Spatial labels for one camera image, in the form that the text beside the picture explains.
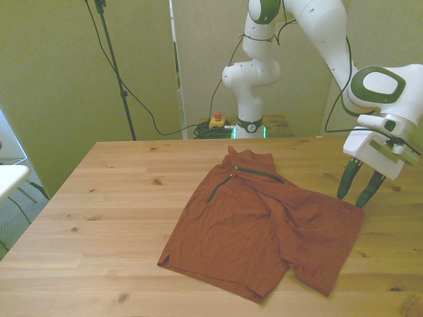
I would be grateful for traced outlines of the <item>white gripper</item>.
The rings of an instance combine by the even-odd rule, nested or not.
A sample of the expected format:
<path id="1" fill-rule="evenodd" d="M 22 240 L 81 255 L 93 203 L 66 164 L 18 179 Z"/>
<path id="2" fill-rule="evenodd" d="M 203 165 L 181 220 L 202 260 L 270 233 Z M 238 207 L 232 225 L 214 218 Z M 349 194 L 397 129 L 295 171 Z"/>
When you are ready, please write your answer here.
<path id="1" fill-rule="evenodd" d="M 362 208 L 378 191 L 388 177 L 395 180 L 400 174 L 404 162 L 396 157 L 384 144 L 387 137 L 374 131 L 351 131 L 347 137 L 343 152 L 351 158 L 344 169 L 337 191 L 337 198 L 343 199 L 349 192 L 352 182 L 362 163 L 375 170 L 368 185 L 360 194 L 355 206 Z"/>

